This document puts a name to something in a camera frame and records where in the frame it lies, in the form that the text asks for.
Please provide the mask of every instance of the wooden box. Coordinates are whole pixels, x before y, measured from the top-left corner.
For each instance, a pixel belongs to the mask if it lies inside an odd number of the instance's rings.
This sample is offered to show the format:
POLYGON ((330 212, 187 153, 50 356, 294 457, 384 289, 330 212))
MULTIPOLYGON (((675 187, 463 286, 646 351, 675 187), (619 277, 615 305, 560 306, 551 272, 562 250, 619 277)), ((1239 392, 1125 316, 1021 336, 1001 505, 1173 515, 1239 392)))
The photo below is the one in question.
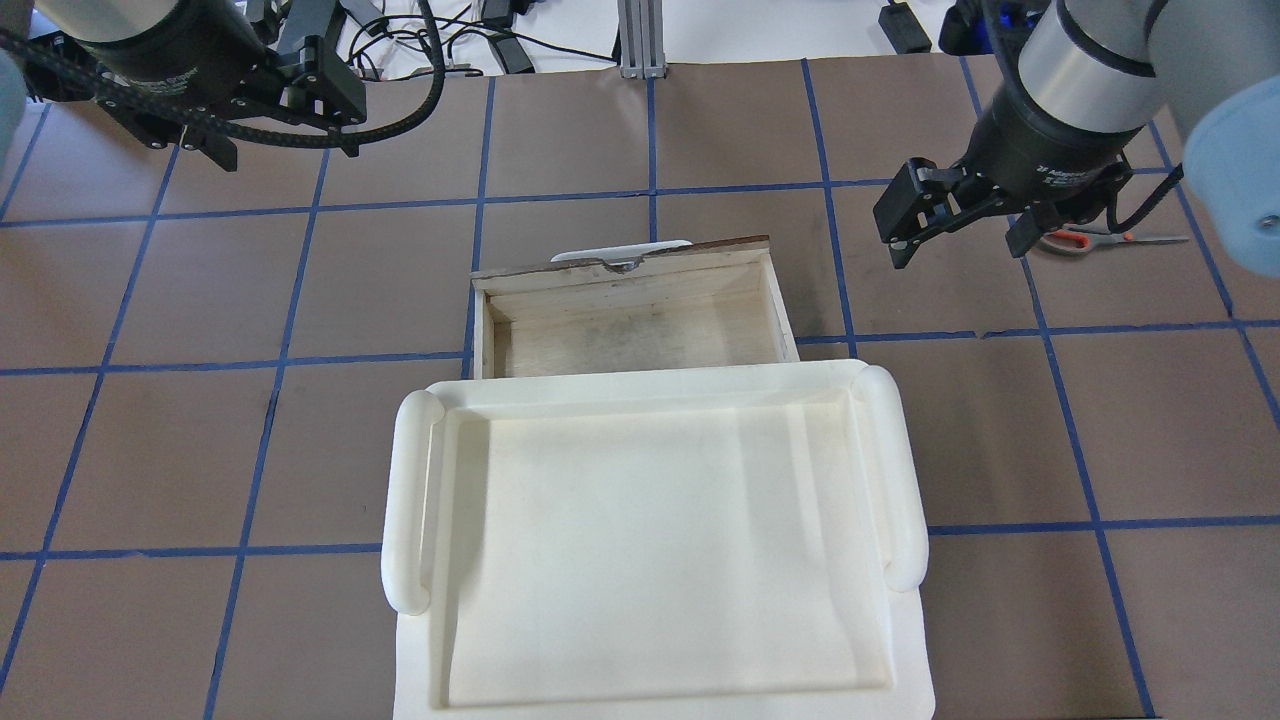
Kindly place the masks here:
POLYGON ((767 236, 472 274, 474 378, 792 363, 767 236))

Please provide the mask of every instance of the scissors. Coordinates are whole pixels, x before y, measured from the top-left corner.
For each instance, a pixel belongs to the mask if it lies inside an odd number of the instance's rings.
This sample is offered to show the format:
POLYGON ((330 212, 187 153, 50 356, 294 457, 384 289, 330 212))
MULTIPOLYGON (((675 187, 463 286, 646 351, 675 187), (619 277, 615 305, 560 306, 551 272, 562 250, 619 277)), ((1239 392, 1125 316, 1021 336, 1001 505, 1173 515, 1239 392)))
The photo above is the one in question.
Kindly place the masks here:
POLYGON ((1060 231, 1046 233, 1039 246, 1057 255, 1088 255, 1097 247, 1108 245, 1170 245, 1187 242, 1185 234, 1137 234, 1132 232, 1107 232, 1100 228, 1066 225, 1060 231))

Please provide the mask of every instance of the plastic tray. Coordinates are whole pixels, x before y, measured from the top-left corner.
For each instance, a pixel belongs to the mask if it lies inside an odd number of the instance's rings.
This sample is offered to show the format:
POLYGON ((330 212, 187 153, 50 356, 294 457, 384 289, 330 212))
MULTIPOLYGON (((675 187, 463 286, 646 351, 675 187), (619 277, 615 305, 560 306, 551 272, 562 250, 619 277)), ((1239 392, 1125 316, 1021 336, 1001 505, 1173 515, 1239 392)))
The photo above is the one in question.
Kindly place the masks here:
POLYGON ((438 383, 396 421, 396 717, 931 717, 927 557, 882 368, 438 383))

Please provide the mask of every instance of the blue tape line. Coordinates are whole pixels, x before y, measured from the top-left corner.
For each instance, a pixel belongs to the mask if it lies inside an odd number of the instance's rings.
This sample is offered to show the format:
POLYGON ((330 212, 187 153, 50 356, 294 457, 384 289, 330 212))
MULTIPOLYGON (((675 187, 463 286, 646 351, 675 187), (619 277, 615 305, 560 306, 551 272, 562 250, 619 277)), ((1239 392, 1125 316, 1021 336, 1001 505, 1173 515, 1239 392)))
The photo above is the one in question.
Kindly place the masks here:
POLYGON ((22 607, 19 607, 18 618, 13 623, 13 633, 9 634, 9 646, 4 652, 4 664, 0 665, 0 693, 4 692, 5 683, 9 680, 9 669, 13 667, 13 657, 18 652, 18 642, 22 639, 22 630, 27 625, 27 615, 31 612, 31 603, 36 598, 36 585, 40 584, 40 575, 44 570, 45 562, 36 560, 31 570, 31 579, 27 580, 27 592, 22 596, 22 607))
POLYGON ((1093 532, 1088 520, 1065 523, 992 523, 982 525, 929 525, 931 537, 947 536, 1009 536, 1025 533, 1079 533, 1093 532))
POLYGON ((849 342, 849 338, 842 334, 815 334, 796 338, 796 345, 836 345, 837 342, 845 343, 849 342))
POLYGON ((1070 328, 1048 328, 1052 336, 1073 334, 1116 334, 1116 333, 1160 333, 1183 331, 1221 331, 1231 329, 1235 324, 1228 320, 1207 323, 1152 323, 1149 325, 1085 325, 1070 328))
POLYGON ((45 109, 40 111, 40 119, 36 120, 36 129, 31 131, 31 140, 27 141, 27 149, 22 152, 22 160, 18 161, 18 168, 13 172, 13 179, 9 181, 9 190, 4 195, 4 204, 0 205, 0 219, 9 214, 9 205, 13 204, 13 196, 18 193, 18 183, 22 182, 22 176, 27 173, 27 164, 31 163, 31 156, 36 151, 36 141, 40 140, 40 132, 45 129, 45 120, 49 119, 50 108, 52 108, 52 104, 45 104, 45 109))
POLYGON ((10 368, 0 370, 4 377, 29 375, 92 375, 105 373, 220 373, 230 370, 261 370, 280 365, 351 365, 358 363, 407 363, 413 360, 466 360, 466 351, 443 352, 389 352, 380 355, 329 355, 289 357, 280 360, 242 360, 236 363, 157 363, 152 365, 83 365, 70 368, 10 368))
POLYGON ((778 192, 786 190, 820 190, 822 182, 781 182, 765 184, 716 184, 705 187, 659 187, 658 195, 721 195, 726 192, 778 192))
POLYGON ((973 331, 923 333, 873 333, 858 336, 858 342, 909 342, 913 340, 978 340, 973 331))
POLYGON ((658 97, 654 78, 645 78, 649 128, 649 242, 658 242, 658 97))
MULTIPOLYGON (((1224 331, 1236 328, 1280 328, 1280 320, 1217 320, 1204 323, 1155 323, 1149 325, 1075 325, 1048 328, 1051 336, 1082 336, 1082 334, 1130 334, 1130 333, 1162 333, 1162 332, 1188 332, 1188 331, 1224 331)), ((989 331, 982 334, 974 331, 923 331, 915 333, 876 333, 860 334, 859 342, 909 342, 914 340, 968 340, 968 338, 1004 338, 1004 337, 1039 337, 1037 328, 1011 328, 1006 331, 989 331)), ((849 342, 845 336, 803 336, 796 338, 796 345, 827 345, 849 342)), ((413 360, 466 360, 470 354, 465 350, 442 352, 394 352, 372 355, 319 355, 308 357, 289 357, 284 365, 340 365, 358 363, 402 363, 413 360)), ((99 372, 106 374, 115 373, 186 373, 186 372, 224 372, 224 370, 259 370, 275 368, 279 360, 241 360, 234 363, 157 363, 141 365, 72 365, 58 368, 0 368, 0 378, 29 377, 29 375, 92 375, 99 372)))
POLYGON ((827 141, 822 135, 822 115, 818 111, 818 95, 813 88, 813 73, 809 70, 808 58, 800 60, 800 73, 804 76, 804 90, 809 99, 809 115, 813 119, 813 137, 818 150, 818 167, 822 170, 822 193, 827 204, 827 232, 831 234, 831 259, 836 270, 836 288, 840 291, 840 313, 845 320, 845 336, 849 338, 849 356, 858 357, 858 334, 854 329, 854 311, 849 302, 849 287, 845 282, 845 256, 840 250, 840 228, 836 223, 836 199, 831 191, 827 141))
POLYGON ((1225 518, 1152 518, 1146 520, 1102 520, 1107 530, 1160 530, 1171 528, 1252 528, 1280 525, 1280 515, 1230 515, 1225 518))
POLYGON ((1011 328, 1007 331, 988 331, 982 333, 982 340, 989 340, 995 337, 1039 337, 1038 328, 1011 328))
POLYGON ((1249 333, 1244 332, 1244 328, 1236 328, 1235 332, 1240 334, 1240 342, 1244 345, 1244 355, 1249 359, 1249 365, 1253 366, 1253 377, 1257 378, 1258 387, 1262 388, 1262 397, 1267 402, 1267 409, 1271 410, 1271 421, 1280 430, 1280 402, 1276 402, 1276 393, 1271 389, 1271 383, 1267 382, 1267 373, 1263 370, 1262 363, 1258 360, 1258 354, 1253 348, 1253 341, 1249 340, 1249 333))
POLYGON ((108 218, 55 218, 51 220, 13 220, 0 223, 0 228, 63 228, 76 225, 111 225, 120 223, 146 223, 147 215, 114 215, 108 218))
MULTIPOLYGON (((476 218, 474 234, 471 237, 471 272, 480 269, 480 258, 484 251, 484 206, 489 200, 485 197, 489 187, 489 147, 493 141, 493 100, 497 94, 497 85, 494 78, 489 78, 489 91, 485 97, 484 108, 484 135, 480 142, 480 179, 476 182, 476 218)), ((467 316, 466 327, 462 329, 462 354, 466 360, 462 363, 462 379, 471 379, 471 363, 467 361, 475 354, 475 313, 476 313, 476 299, 475 292, 471 288, 471 283, 467 283, 467 316)))
MULTIPOLYGON (((266 404, 266 415, 262 418, 262 434, 257 443, 257 457, 253 461, 253 478, 250 482, 248 500, 244 502, 244 520, 241 524, 239 548, 247 548, 250 536, 253 532, 253 518, 257 512, 257 497, 262 489, 262 471, 266 468, 266 454, 271 442, 271 430, 275 427, 275 413, 280 404, 280 391, 284 387, 285 361, 289 357, 289 346, 293 342, 293 325, 298 315, 298 304, 302 299, 302 284, 306 279, 307 260, 311 256, 311 242, 315 237, 316 218, 320 210, 320 196, 324 192, 325 176, 329 172, 329 158, 332 150, 326 149, 320 159, 320 172, 316 174, 315 190, 311 195, 311 209, 307 214, 307 229, 302 237, 302 249, 298 252, 298 268, 293 277, 293 291, 289 296, 289 311, 284 318, 284 332, 280 336, 280 354, 276 359, 275 379, 271 384, 271 398, 266 404)), ((223 626, 218 635, 218 651, 214 653, 214 671, 209 678, 209 693, 205 696, 205 719, 211 720, 214 706, 218 701, 218 688, 221 684, 223 666, 227 660, 227 646, 230 642, 232 621, 236 619, 236 605, 239 600, 239 584, 244 575, 244 555, 237 555, 236 566, 232 570, 232 583, 227 593, 227 607, 223 611, 223 626)))
POLYGON ((101 368, 79 365, 68 368, 6 368, 0 369, 0 378, 22 378, 28 375, 91 375, 101 368))
POLYGON ((489 205, 513 205, 517 202, 559 202, 562 200, 613 200, 617 197, 644 197, 644 190, 605 190, 600 192, 561 192, 556 195, 503 195, 485 197, 489 205))
POLYGON ((366 552, 381 552, 380 542, 360 543, 334 543, 334 544, 271 544, 244 548, 244 555, 358 555, 366 552))
MULTIPOLYGON (((1014 536, 1029 533, 1092 533, 1097 529, 1162 530, 1202 528, 1258 528, 1280 525, 1280 515, 1225 515, 1196 518, 1137 518, 1132 520, 1065 520, 1048 523, 979 523, 929 525, 929 536, 1014 536)), ((246 557, 294 555, 351 555, 381 552, 381 543, 270 544, 248 547, 136 547, 106 550, 50 550, 0 552, 0 562, 32 560, 118 560, 123 557, 246 557)))
MULTIPOLYGON (((1166 167, 1171 168, 1169 150, 1165 147, 1165 140, 1160 135, 1160 128, 1156 127, 1155 122, 1152 122, 1149 127, 1151 136, 1156 141, 1156 149, 1160 151, 1161 160, 1165 161, 1166 167)), ((1217 261, 1213 259, 1208 242, 1204 240, 1204 233, 1201 231, 1199 220, 1196 219, 1196 213, 1192 210, 1190 201, 1187 199, 1187 191, 1181 184, 1179 184, 1175 190, 1178 192, 1178 202, 1183 206, 1183 214, 1187 217, 1187 224, 1192 228, 1196 243, 1201 249, 1201 256, 1204 258, 1204 265, 1213 277, 1213 284, 1217 287, 1217 293, 1222 299, 1222 306, 1226 307, 1226 315, 1233 319, 1233 324, 1240 336, 1240 343, 1244 346, 1244 354, 1249 359, 1249 365, 1253 368, 1253 375, 1258 380, 1258 388, 1262 391, 1262 397, 1267 404, 1267 409, 1271 410, 1271 420, 1275 423, 1276 428, 1280 429, 1280 402, 1276 401, 1275 389, 1272 389, 1271 383, 1267 380, 1267 374, 1262 369, 1262 364, 1258 361, 1257 351, 1253 348, 1253 341, 1251 341, 1248 333, 1244 332, 1244 328, 1251 327, 1252 323, 1240 323, 1239 320, 1235 320, 1235 301, 1231 300, 1231 293, 1226 288, 1226 282, 1222 279, 1222 273, 1217 268, 1217 261)))
POLYGON ((210 218, 256 218, 261 215, 302 215, 311 208, 264 208, 257 210, 201 210, 198 213, 165 213, 160 222, 166 220, 205 220, 210 218))
POLYGON ((466 352, 392 352, 385 355, 334 355, 328 357, 291 357, 285 365, 351 365, 357 363, 411 363, 415 360, 463 360, 466 352))
POLYGON ((475 205, 475 197, 451 197, 444 200, 401 200, 394 202, 347 202, 343 205, 321 205, 320 213, 360 213, 364 210, 399 210, 406 208, 453 208, 475 205))
MULTIPOLYGON (((1160 135, 1160 128, 1156 122, 1152 120, 1147 123, 1151 129, 1151 138, 1156 141, 1156 151, 1160 152, 1160 159, 1165 163, 1165 172, 1171 172, 1174 164, 1169 158, 1169 150, 1165 147, 1165 138, 1160 135)), ((1190 202, 1187 200, 1187 192, 1183 190, 1183 183, 1178 183, 1174 188, 1178 193, 1178 202, 1183 206, 1183 214, 1187 217, 1187 223, 1192 228, 1192 236, 1196 238, 1196 245, 1199 247, 1201 256, 1204 258, 1204 265, 1208 268, 1210 275, 1213 278, 1213 286, 1217 288, 1217 295, 1222 300, 1222 306, 1226 307, 1226 316, 1235 316, 1235 304, 1231 301, 1231 293, 1226 290, 1226 283, 1222 282, 1222 274, 1217 272, 1217 263, 1213 261, 1213 254, 1208 249, 1208 242, 1204 241, 1204 233, 1201 232, 1199 222, 1196 220, 1196 213, 1192 211, 1190 202)))
POLYGON ((893 182, 891 178, 870 178, 860 181, 831 181, 831 187, 881 187, 893 182))
MULTIPOLYGON (((111 324, 111 334, 108 337, 106 348, 102 351, 102 366, 111 363, 111 355, 115 352, 115 343, 120 337, 120 328, 124 327, 124 316, 129 310, 129 300, 132 300, 133 290, 138 284, 138 274, 142 272, 142 261, 146 258, 147 247, 151 245, 151 233, 155 231, 156 217, 160 214, 160 204, 164 201, 164 195, 169 190, 169 181, 173 178, 173 168, 177 163, 178 149, 174 147, 169 154, 169 163, 165 167, 164 177, 160 178, 160 188, 156 191, 156 199, 151 206, 147 228, 142 233, 142 240, 138 242, 138 251, 133 258, 133 266, 129 269, 129 279, 125 282, 124 293, 120 297, 120 306, 115 313, 115 322, 111 324)), ((88 434, 88 425, 93 419, 93 410, 97 407, 97 398, 102 393, 102 383, 105 379, 106 373, 99 369, 97 377, 93 379, 93 391, 90 393, 88 404, 84 407, 84 415, 81 419, 79 428, 76 430, 76 441, 72 443, 72 454, 67 461, 67 470, 63 473, 63 480, 58 487, 58 496, 54 500, 52 512, 50 512, 49 523, 45 525, 45 537, 40 546, 41 556, 46 555, 54 544, 54 533, 58 530, 58 523, 61 520, 63 509, 67 506, 67 496, 70 492, 72 478, 76 477, 76 468, 79 464, 81 452, 84 450, 84 437, 88 434)), ((22 641, 22 632, 26 628, 27 616, 31 614, 31 602, 36 597, 36 587, 40 584, 42 568, 44 560, 37 559, 35 569, 31 573, 31 580, 27 583, 27 592, 23 596, 22 607, 19 607, 18 618, 13 625, 13 634, 9 635, 9 647, 5 651, 4 665, 0 666, 0 693, 4 692, 5 683, 9 680, 9 670, 13 666, 13 659, 18 651, 18 643, 22 641)))
POLYGON ((241 363, 169 363, 157 365, 108 365, 100 368, 106 374, 115 373, 207 373, 218 370, 261 370, 275 368, 275 360, 250 360, 241 363))
POLYGON ((0 552, 0 560, 120 560, 125 557, 256 557, 266 555, 351 555, 381 552, 381 543, 260 544, 246 547, 129 547, 0 552))
POLYGON ((973 104, 973 114, 982 117, 982 99, 978 97, 978 86, 973 82, 973 72, 969 69, 969 60, 963 55, 960 60, 960 73, 964 74, 964 85, 969 90, 969 102, 973 104))
POLYGON ((214 651, 214 671, 209 675, 209 692, 205 693, 205 720, 212 720, 214 706, 218 703, 218 688, 223 683, 223 666, 227 662, 227 646, 232 635, 232 621, 236 619, 236 602, 239 600, 239 583, 244 577, 244 556, 236 556, 232 569, 232 584, 227 593, 227 607, 223 610, 223 628, 218 635, 218 650, 214 651))
MULTIPOLYGON (((1053 377, 1053 389, 1057 392, 1057 401, 1062 410, 1062 421, 1066 425, 1066 434, 1071 442, 1071 455, 1075 457, 1075 468, 1080 477, 1080 488, 1084 492, 1084 502, 1089 509, 1089 519, 1100 524, 1102 515, 1098 511, 1097 496, 1093 493, 1093 480, 1089 478, 1088 464, 1084 460, 1084 448, 1080 445, 1079 430, 1075 425, 1075 415, 1071 411, 1071 402, 1066 395, 1066 383, 1062 380, 1062 370, 1057 363, 1057 352, 1053 350, 1053 338, 1044 322, 1044 309, 1041 305, 1039 292, 1036 288, 1036 278, 1032 274, 1030 263, 1027 258, 1019 260, 1023 265, 1023 274, 1027 277, 1027 287, 1032 295, 1032 306, 1036 310, 1036 324, 1041 328, 1041 338, 1044 343, 1044 354, 1048 357, 1050 373, 1053 377)), ((1120 626, 1120 638, 1124 641, 1125 655, 1129 657, 1129 670, 1133 673, 1134 687, 1138 691, 1138 701, 1142 703, 1147 717, 1155 717, 1155 705, 1151 701, 1151 691, 1147 688, 1146 673, 1142 669, 1142 659, 1138 656, 1138 646, 1133 639, 1133 630, 1129 625, 1129 611, 1125 607, 1124 594, 1120 591, 1120 578, 1116 575, 1115 562, 1111 557, 1111 547, 1107 542, 1106 532, 1097 527, 1093 533, 1098 543, 1098 555, 1102 559, 1102 570, 1107 578, 1107 588, 1111 592, 1111 603, 1115 607, 1116 621, 1120 626)))

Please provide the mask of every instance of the blue tape grid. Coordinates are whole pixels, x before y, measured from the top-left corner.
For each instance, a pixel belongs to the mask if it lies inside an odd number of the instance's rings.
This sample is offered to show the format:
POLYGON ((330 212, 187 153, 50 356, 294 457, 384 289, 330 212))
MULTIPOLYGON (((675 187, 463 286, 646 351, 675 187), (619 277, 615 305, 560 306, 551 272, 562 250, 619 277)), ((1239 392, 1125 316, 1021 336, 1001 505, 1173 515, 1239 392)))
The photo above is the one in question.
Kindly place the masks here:
MULTIPOLYGON (((961 69, 964 72, 965 82, 970 94, 970 100, 974 102, 975 111, 980 111, 980 102, 977 96, 977 90, 973 85, 973 77, 969 70, 968 63, 960 60, 961 69)), ((489 197, 486 196, 486 181, 488 181, 488 161, 489 161, 489 146, 493 127, 493 105, 495 95, 495 83, 490 78, 486 105, 485 105, 485 127, 484 127, 484 141, 481 149, 481 165, 480 165, 480 178, 476 190, 476 197, 470 199, 447 199, 447 200, 426 200, 426 201, 407 201, 407 202, 366 202, 366 204, 344 204, 344 205, 321 205, 320 195, 324 184, 324 177, 328 169, 329 155, 328 152, 321 161, 321 168, 319 177, 316 179, 315 193, 312 202, 308 206, 294 206, 294 208, 273 208, 261 210, 225 210, 225 211, 204 211, 204 213, 169 213, 161 214, 160 205, 164 199, 164 193, 168 190, 169 181, 173 174, 173 168, 177 160, 177 151, 170 155, 169 163, 165 169, 164 178, 160 184, 160 190, 156 196, 156 201, 152 210, 147 215, 125 215, 125 217, 105 217, 105 218, 69 218, 69 219, 50 219, 50 220, 20 220, 20 222, 5 222, 3 218, 8 213, 9 205, 12 204, 19 182, 26 173, 29 164, 32 154, 36 147, 36 142, 41 136, 45 127, 49 108, 41 113, 36 128, 32 133, 31 140, 27 143, 26 151, 18 164, 14 178, 8 188, 4 202, 0 205, 0 228, 24 228, 24 227, 46 227, 46 225, 81 225, 81 224, 99 224, 99 223, 146 223, 147 228, 143 234, 143 240, 140 243, 138 252, 131 270, 129 281, 125 286, 125 292, 120 302, 119 311, 116 314, 115 324, 113 325, 113 332, 104 352, 102 363, 97 366, 70 366, 70 368, 18 368, 18 369, 0 369, 0 377, 6 375, 45 375, 45 374, 93 374, 96 375, 93 391, 90 396, 88 406, 83 420, 81 423, 79 430, 77 433, 76 442, 73 445, 72 456, 68 461, 67 471, 64 473, 63 483, 59 488, 58 500, 55 501, 54 511, 50 516, 49 525, 46 528, 45 538, 38 551, 29 552, 0 552, 0 561, 35 561, 32 569, 32 577, 27 585, 27 592, 23 597, 22 607, 19 610, 18 619, 14 624, 13 634, 10 635, 9 644, 4 656, 4 665, 0 666, 0 692, 3 692, 5 680, 8 679, 9 670, 13 664, 13 657, 19 644, 22 630, 26 619, 29 614, 32 601, 35 598, 36 588, 40 582, 40 575, 44 564, 49 560, 104 560, 104 559, 120 559, 120 557, 234 557, 236 569, 233 571, 232 587, 228 593, 227 610, 224 612, 223 628, 219 637, 219 647, 215 657, 215 669, 210 679, 210 688, 206 697, 205 717, 212 716, 214 707, 216 703, 218 687, 221 676, 221 667, 225 662, 227 644, 230 638, 232 624, 234 620, 236 600, 239 589, 239 580, 243 575, 243 564, 246 557, 252 556, 270 556, 270 555, 332 555, 332 553, 369 553, 379 552, 379 543, 348 543, 348 544, 302 544, 302 546, 251 546, 250 537, 252 530, 253 512, 256 509, 257 492, 261 487, 262 468, 265 465, 266 452, 270 442, 271 427, 274 423, 276 402, 279 398, 280 388, 283 387, 284 372, 288 366, 294 365, 317 365, 317 364, 346 364, 346 363, 394 363, 394 361, 412 361, 412 360, 462 360, 463 361, 463 377, 470 373, 470 363, 467 360, 471 356, 472 337, 471 337, 471 299, 468 296, 468 311, 467 311, 467 334, 465 340, 463 350, 460 352, 430 352, 430 354, 383 354, 383 355, 348 355, 348 356, 319 356, 319 357, 288 357, 288 346, 292 337, 293 322, 297 314, 297 304, 302 290, 302 282, 306 273, 306 263, 310 254, 311 237, 315 229, 316 218, 323 213, 340 213, 340 211, 361 211, 361 210, 380 210, 380 209, 393 209, 393 208, 429 208, 429 206, 457 206, 457 205, 472 205, 476 209, 475 218, 475 234, 472 240, 472 269, 477 269, 481 258, 481 238, 483 238, 483 223, 484 223, 484 208, 486 204, 512 204, 512 202, 547 202, 547 201, 562 201, 562 200, 591 200, 591 199, 612 199, 612 197, 639 197, 646 196, 649 199, 649 240, 655 241, 658 238, 658 199, 660 196, 676 196, 676 195, 704 195, 704 193, 726 193, 726 192, 771 192, 771 191, 790 191, 790 190, 822 190, 826 209, 827 209, 827 222, 828 233, 832 247, 832 259, 835 263, 835 272, 837 279, 837 287, 840 291, 841 313, 844 315, 845 334, 844 336, 818 336, 818 337, 801 337, 797 338, 799 345, 822 345, 822 343, 840 343, 847 345, 851 356, 856 356, 856 343, 858 342, 902 342, 902 341, 916 341, 916 340, 974 340, 979 337, 974 332, 961 331, 961 332, 923 332, 923 333, 878 333, 878 334, 863 334, 859 336, 854 329, 854 319, 851 305, 849 301, 849 292, 846 287, 845 274, 844 274, 844 258, 840 250, 840 233, 836 217, 836 208, 833 201, 832 190, 837 187, 874 187, 884 186, 890 181, 887 178, 870 178, 870 179, 832 179, 831 170, 827 160, 826 142, 822 129, 822 118, 819 114, 818 97, 814 91, 814 83, 810 73, 810 67, 808 60, 801 60, 801 73, 805 82, 805 91, 809 101, 809 110, 813 120, 814 141, 817 145, 819 167, 822 170, 820 182, 799 182, 799 183, 774 183, 774 184, 737 184, 737 186, 717 186, 717 187, 675 187, 675 188, 659 188, 658 187, 658 151, 657 151, 657 113, 655 113, 655 88, 654 81, 646 81, 645 94, 646 94, 646 120, 648 120, 648 152, 649 152, 649 183, 645 190, 635 191, 616 191, 616 192, 577 192, 577 193, 549 193, 549 195, 527 195, 527 196, 499 196, 489 197), (123 327, 124 316, 128 309, 129 300, 133 293, 133 287, 136 286, 138 273, 142 266, 142 261, 150 242, 150 237, 157 222, 168 220, 184 220, 184 219, 201 219, 201 218, 225 218, 225 217, 241 217, 241 215, 276 215, 276 214, 302 214, 306 213, 307 218, 307 231, 306 238, 303 241, 302 252, 298 260, 297 275, 294 279, 293 295, 291 297, 289 313, 285 323, 284 336, 282 338, 282 350, 276 359, 274 360, 261 360, 261 361, 246 361, 246 363, 206 363, 206 364, 154 364, 154 365, 116 365, 111 364, 111 355, 114 354, 115 342, 119 337, 120 328, 123 327), (123 550, 51 550, 51 542, 54 533, 58 527, 58 521, 61 514, 63 505, 65 503, 67 493, 70 488, 70 482, 74 475, 76 464, 79 457, 81 448, 83 447, 84 434, 88 428, 88 423, 92 419, 93 407, 96 406, 97 397, 101 391, 102 382, 106 375, 113 373, 152 373, 152 372, 223 372, 223 370, 238 370, 238 369, 261 369, 261 368, 274 368, 276 370, 275 383, 273 386, 271 400, 268 406, 266 418, 264 419, 262 436, 259 446, 257 461, 255 464, 253 482, 251 486, 250 498, 246 506, 244 521, 241 532, 239 544, 234 547, 177 547, 177 548, 123 548, 123 550)), ((1155 138, 1156 146, 1160 150, 1164 168, 1142 168, 1135 170, 1138 174, 1162 174, 1171 169, 1171 161, 1169 154, 1160 136, 1158 128, 1155 123, 1151 124, 1152 136, 1155 138)), ((1120 624, 1121 634, 1125 643, 1125 650, 1129 656, 1130 667, 1134 674, 1134 683, 1139 694, 1139 700, 1143 706, 1143 711, 1148 717, 1155 717, 1155 708, 1149 697, 1149 692, 1146 685, 1146 680, 1142 673, 1142 664, 1138 656, 1137 647, 1133 641, 1133 635, 1128 623, 1128 612, 1125 611, 1124 598, 1120 589, 1119 579, 1116 578, 1115 566, 1111 561, 1110 550, 1107 546, 1107 532, 1116 530, 1132 530, 1132 529, 1161 529, 1161 528, 1211 528, 1211 527, 1251 527, 1251 525, 1280 525, 1280 515, 1256 515, 1256 516, 1219 516, 1219 518, 1161 518, 1161 519, 1132 519, 1132 520, 1103 520, 1097 507, 1097 501, 1093 496, 1092 484, 1088 477, 1088 468, 1084 459, 1084 451, 1080 446, 1079 437, 1075 432, 1074 416, 1070 410, 1070 401, 1068 397, 1068 391, 1061 377, 1061 372, 1057 365, 1056 354, 1053 351, 1052 338, 1057 336, 1070 336, 1070 334, 1108 334, 1108 333, 1133 333, 1133 332, 1180 332, 1180 331, 1202 331, 1202 329, 1235 329, 1240 337, 1244 351, 1251 361, 1260 388, 1266 397, 1267 406, 1276 421, 1277 428, 1280 428, 1280 406, 1277 406, 1276 395, 1268 383, 1266 373, 1263 372, 1261 363, 1258 361, 1257 352, 1254 351, 1252 342, 1245 332, 1248 328, 1280 328, 1280 319, 1276 320, 1239 320, 1234 318, 1234 307, 1231 302, 1230 293, 1222 281, 1221 273, 1216 265, 1216 261, 1210 251, 1208 243, 1204 241, 1203 233, 1201 232, 1199 224, 1192 213, 1190 204, 1187 199, 1185 192, 1181 187, 1176 190, 1179 202, 1183 206, 1184 214, 1187 215, 1188 223, 1193 231, 1196 242, 1201 249, 1202 256, 1204 258, 1206 266, 1213 278, 1215 286, 1221 296, 1224 306, 1228 310, 1230 320, 1226 322, 1211 322, 1211 323, 1178 323, 1178 324, 1152 324, 1152 325, 1098 325, 1098 327, 1065 327, 1065 328, 1051 328, 1044 320, 1044 314, 1042 311, 1039 297, 1036 291, 1034 277, 1030 265, 1025 261, 1023 264, 1023 272, 1027 277, 1028 288, 1032 293, 1032 301, 1037 316, 1036 328, 1016 328, 1009 331, 1000 331, 986 333, 980 337, 1039 337, 1044 343, 1046 355, 1050 360, 1050 366, 1053 375, 1055 388, 1059 395, 1060 405, 1064 414, 1064 423, 1068 429, 1069 438, 1071 441, 1073 452, 1075 455, 1076 466, 1080 474, 1082 489, 1085 493, 1087 505, 1089 507, 1088 521, 1068 521, 1068 523, 1014 523, 1014 524, 984 524, 984 525, 934 525, 929 528, 929 534, 934 537, 947 537, 947 536, 986 536, 986 534, 1018 534, 1018 533, 1041 533, 1041 532, 1092 532, 1098 541, 1100 555, 1103 561, 1103 568, 1107 574, 1107 582, 1111 588, 1112 601, 1116 610, 1117 621, 1120 624)))

